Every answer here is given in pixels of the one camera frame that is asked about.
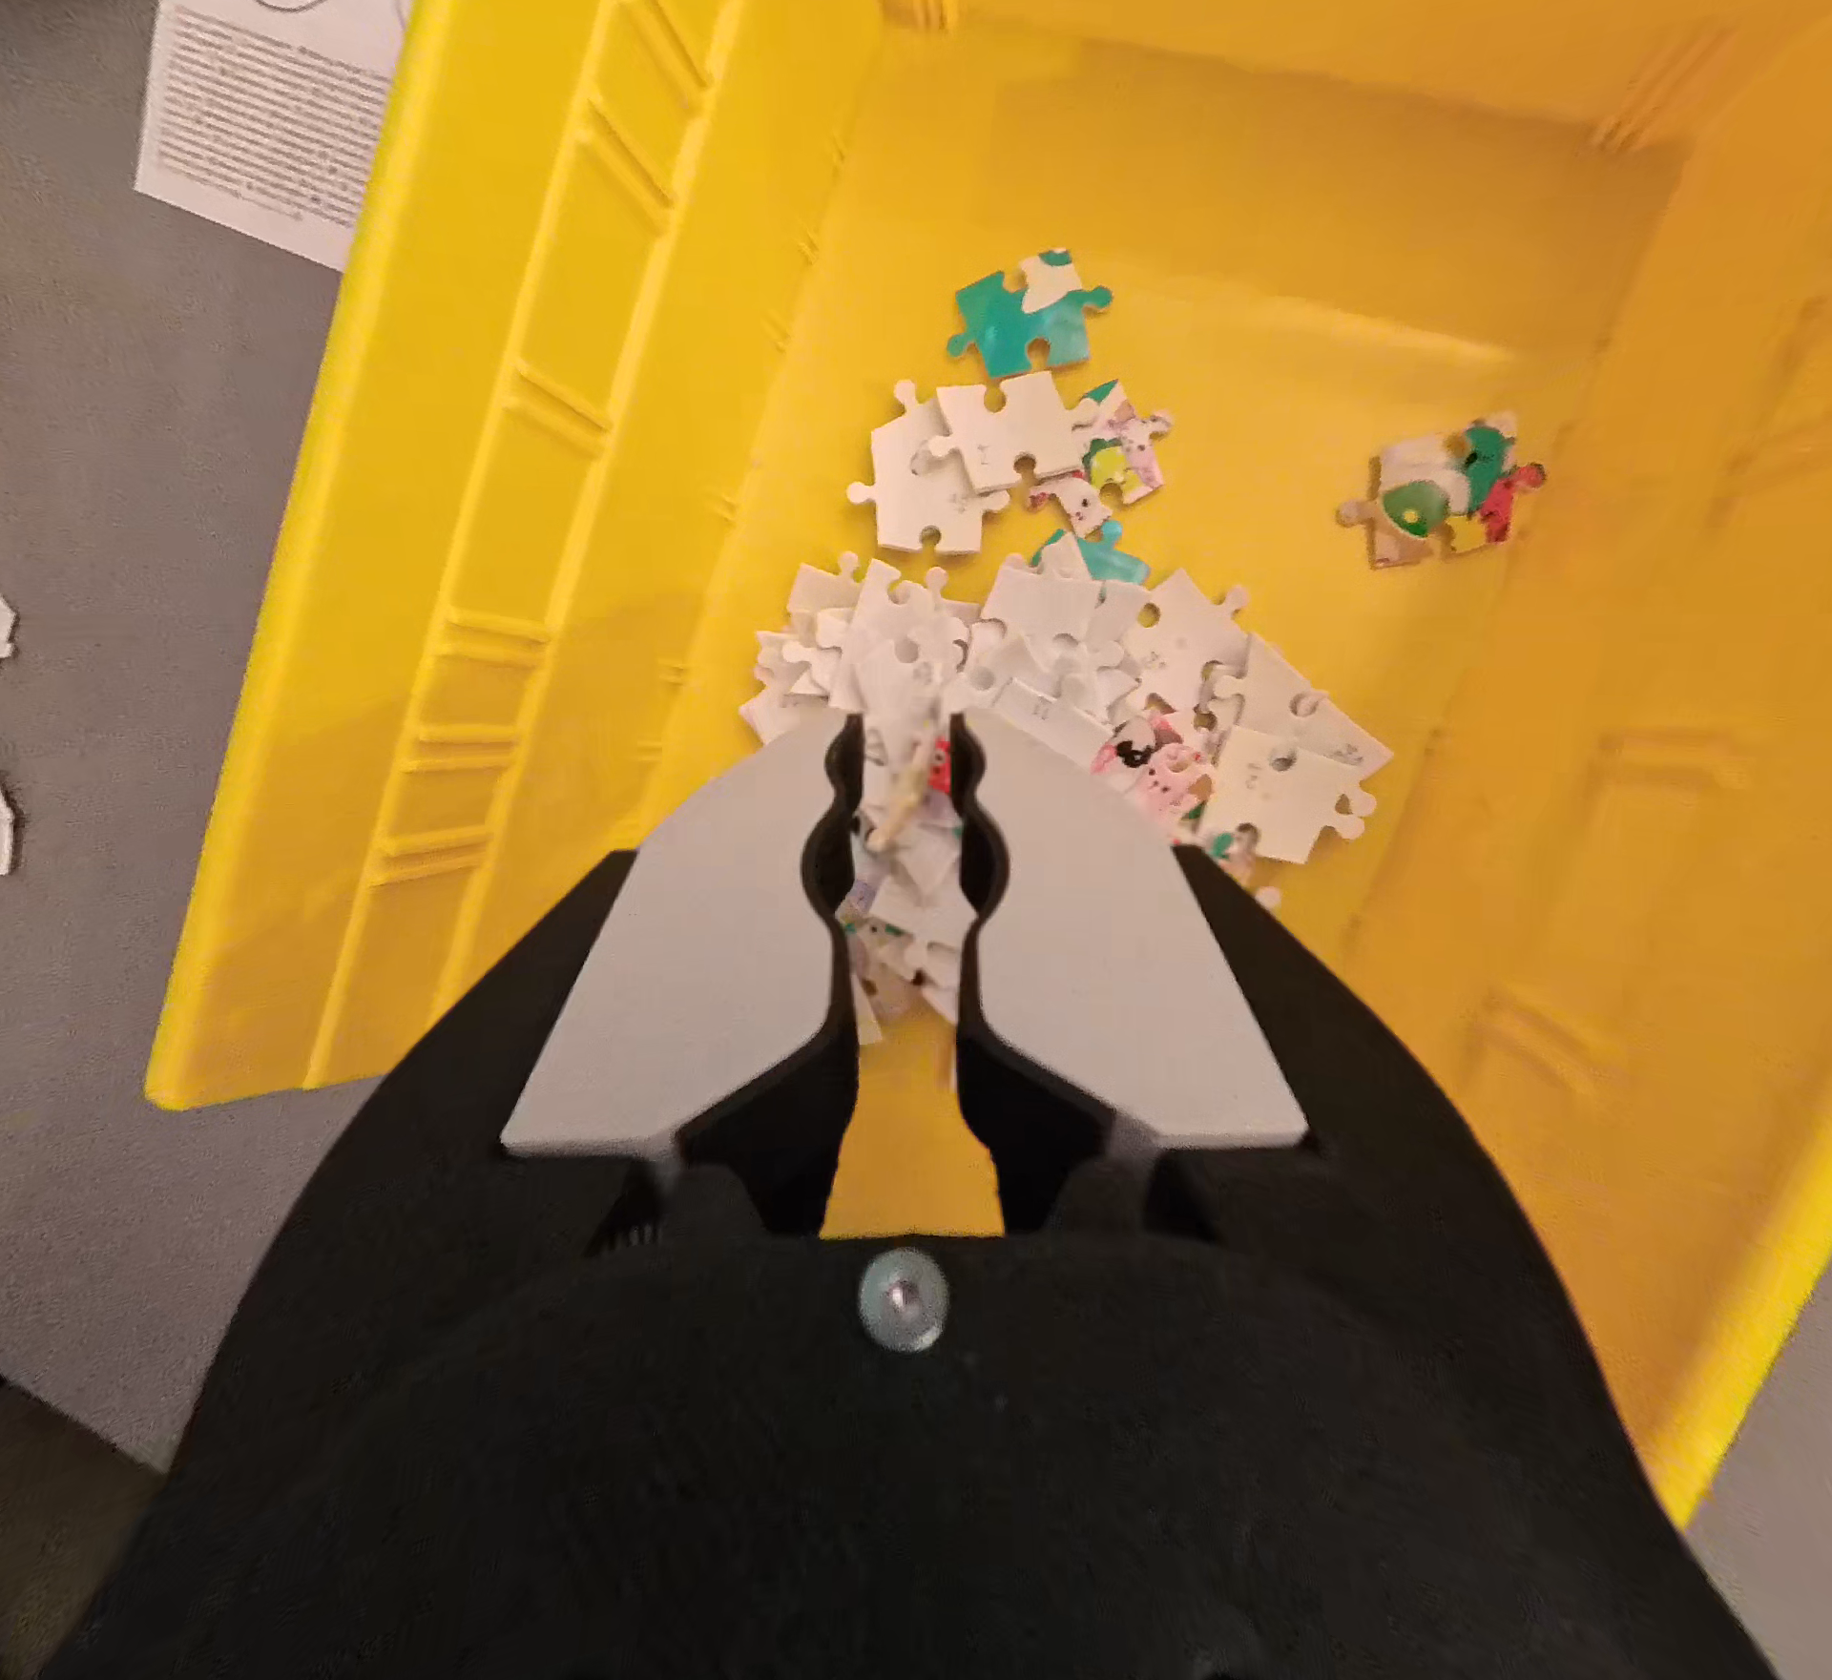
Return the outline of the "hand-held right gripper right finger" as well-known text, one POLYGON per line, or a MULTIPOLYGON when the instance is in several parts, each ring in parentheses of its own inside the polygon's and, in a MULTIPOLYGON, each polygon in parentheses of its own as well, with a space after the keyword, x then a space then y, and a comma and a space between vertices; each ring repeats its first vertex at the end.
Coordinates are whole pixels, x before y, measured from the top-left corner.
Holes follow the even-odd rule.
POLYGON ((1294 1149, 1305 1115, 1173 845, 1021 725, 958 718, 962 823, 991 880, 958 992, 968 1054, 1120 1152, 1294 1149))

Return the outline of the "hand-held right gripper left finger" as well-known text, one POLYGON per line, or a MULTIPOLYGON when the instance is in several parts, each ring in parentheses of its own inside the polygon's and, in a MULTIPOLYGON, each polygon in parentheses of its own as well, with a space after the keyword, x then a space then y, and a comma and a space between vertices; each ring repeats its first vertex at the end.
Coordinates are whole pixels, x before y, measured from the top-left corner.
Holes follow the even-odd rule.
POLYGON ((833 917, 806 856, 848 728, 814 713, 652 826, 502 1128, 509 1154, 680 1157, 690 1122, 818 1036, 833 917))

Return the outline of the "pile of puzzle pieces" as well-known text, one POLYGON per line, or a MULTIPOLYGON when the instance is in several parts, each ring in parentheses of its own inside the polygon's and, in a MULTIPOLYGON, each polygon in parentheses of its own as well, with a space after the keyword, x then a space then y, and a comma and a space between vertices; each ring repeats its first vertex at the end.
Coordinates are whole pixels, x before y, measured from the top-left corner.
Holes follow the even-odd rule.
POLYGON ((954 812, 952 724, 990 713, 1098 783, 1168 845, 1189 845, 1235 880, 1297 869, 1320 839, 1354 839, 1373 777, 1392 753, 1265 636, 1241 624, 1244 590, 1208 599, 1189 571, 1161 578, 1122 545, 1108 490, 1134 506, 1161 487, 1173 415, 1096 384, 1036 432, 1066 434, 1034 462, 1026 506, 1058 510, 1031 551, 999 561, 977 599, 958 599, 947 561, 975 561, 1001 485, 977 485, 954 442, 990 407, 977 387, 895 384, 895 415, 869 434, 869 477, 843 497, 863 522, 835 566, 813 558, 843 526, 835 471, 790 479, 776 454, 741 497, 741 533, 765 558, 799 554, 786 616, 758 636, 760 738, 814 713, 863 725, 854 884, 839 899, 858 1031, 869 1043, 915 1007, 958 1016, 965 937, 965 816, 954 812))

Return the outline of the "yellow plastic bin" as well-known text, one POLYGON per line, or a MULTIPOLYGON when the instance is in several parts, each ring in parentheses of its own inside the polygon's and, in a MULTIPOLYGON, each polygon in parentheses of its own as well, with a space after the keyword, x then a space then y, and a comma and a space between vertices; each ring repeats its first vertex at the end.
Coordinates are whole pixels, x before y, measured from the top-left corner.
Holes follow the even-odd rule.
POLYGON ((758 747, 741 497, 977 387, 1392 762, 1263 869, 1544 1242, 1675 1521, 1827 1260, 1827 0, 413 0, 150 1052, 367 1083, 758 747), (954 293, 1070 248, 1087 363, 954 293), (1373 566, 1390 442, 1517 419, 1508 545, 1373 566))

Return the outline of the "red green puzzle piece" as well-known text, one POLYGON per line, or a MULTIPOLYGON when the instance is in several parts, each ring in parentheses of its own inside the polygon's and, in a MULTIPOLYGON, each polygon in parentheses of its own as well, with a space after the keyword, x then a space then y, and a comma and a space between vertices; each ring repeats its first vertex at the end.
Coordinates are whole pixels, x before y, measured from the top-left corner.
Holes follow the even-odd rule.
POLYGON ((1342 502, 1335 522, 1366 536, 1373 566, 1415 566, 1508 545, 1524 502, 1547 479, 1517 454, 1511 410, 1452 432, 1411 434, 1369 462, 1369 490, 1342 502))

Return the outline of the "teal puzzle piece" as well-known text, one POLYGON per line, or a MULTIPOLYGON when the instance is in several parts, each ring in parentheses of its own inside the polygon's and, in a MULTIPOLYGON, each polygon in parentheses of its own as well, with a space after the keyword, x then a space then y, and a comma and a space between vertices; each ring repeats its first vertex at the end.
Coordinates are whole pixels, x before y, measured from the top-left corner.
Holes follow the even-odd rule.
POLYGON ((990 272, 954 293, 962 327, 947 339, 954 363, 977 355, 984 378, 1070 369, 1087 363, 1087 313, 1112 304, 1108 287, 1079 275, 1070 248, 1040 248, 1021 259, 1021 281, 990 272))

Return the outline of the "white instruction leaflet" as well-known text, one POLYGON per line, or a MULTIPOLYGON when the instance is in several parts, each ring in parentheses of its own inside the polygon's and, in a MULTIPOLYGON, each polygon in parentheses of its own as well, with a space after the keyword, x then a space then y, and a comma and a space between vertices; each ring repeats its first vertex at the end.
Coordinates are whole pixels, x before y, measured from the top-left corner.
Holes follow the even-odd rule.
POLYGON ((135 191, 342 272, 413 0, 158 0, 135 191))

